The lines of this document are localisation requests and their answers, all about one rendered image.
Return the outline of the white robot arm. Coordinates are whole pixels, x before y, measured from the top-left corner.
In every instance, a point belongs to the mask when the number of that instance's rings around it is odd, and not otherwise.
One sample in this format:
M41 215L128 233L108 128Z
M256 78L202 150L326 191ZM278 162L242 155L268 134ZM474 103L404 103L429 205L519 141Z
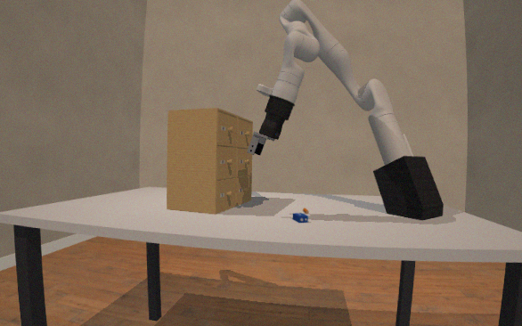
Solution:
M378 79L371 79L362 87L357 84L347 50L309 8L301 0L292 0L281 12L279 20L288 35L277 80L299 88L305 72L295 63L294 57L304 62L319 57L363 110L373 109L368 120L384 165L402 156L413 156L407 138L396 121L386 88ZM309 33L306 21L314 36Z

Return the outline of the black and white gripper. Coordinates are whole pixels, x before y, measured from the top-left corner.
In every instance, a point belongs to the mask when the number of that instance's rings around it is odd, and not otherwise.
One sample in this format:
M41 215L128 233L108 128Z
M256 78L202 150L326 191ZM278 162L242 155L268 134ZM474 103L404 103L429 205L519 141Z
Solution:
M273 88L259 84L257 91L270 98L265 108L266 116L263 125L259 133L253 133L247 151L252 155L255 153L261 155L266 139L272 141L279 139L282 125L285 119L289 120L298 96L298 87L282 80L277 80Z

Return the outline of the brown wooden drawer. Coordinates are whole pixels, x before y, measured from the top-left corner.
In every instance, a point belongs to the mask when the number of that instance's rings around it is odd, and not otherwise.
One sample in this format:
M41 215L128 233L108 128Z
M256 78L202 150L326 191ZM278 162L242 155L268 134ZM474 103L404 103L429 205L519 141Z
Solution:
M217 177L236 175L237 148L217 146Z
M216 212L234 205L236 205L236 178L216 180Z
M252 139L252 124L238 119L238 145L249 147Z
M251 200L251 175L237 176L237 204Z
M237 118L218 111L217 142L237 145Z
M251 174L251 154L246 149L238 149L237 175Z

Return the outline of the small tan wooden chest of drawers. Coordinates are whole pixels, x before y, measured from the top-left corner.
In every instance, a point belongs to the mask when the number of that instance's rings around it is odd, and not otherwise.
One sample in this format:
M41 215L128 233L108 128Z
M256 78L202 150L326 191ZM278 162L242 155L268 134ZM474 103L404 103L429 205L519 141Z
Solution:
M218 143L218 111L237 118L237 145ZM167 209L218 214L237 204L236 175L217 177L217 146L248 149L238 145L238 118L218 108L169 110L167 120ZM236 205L216 212L216 180L236 178Z

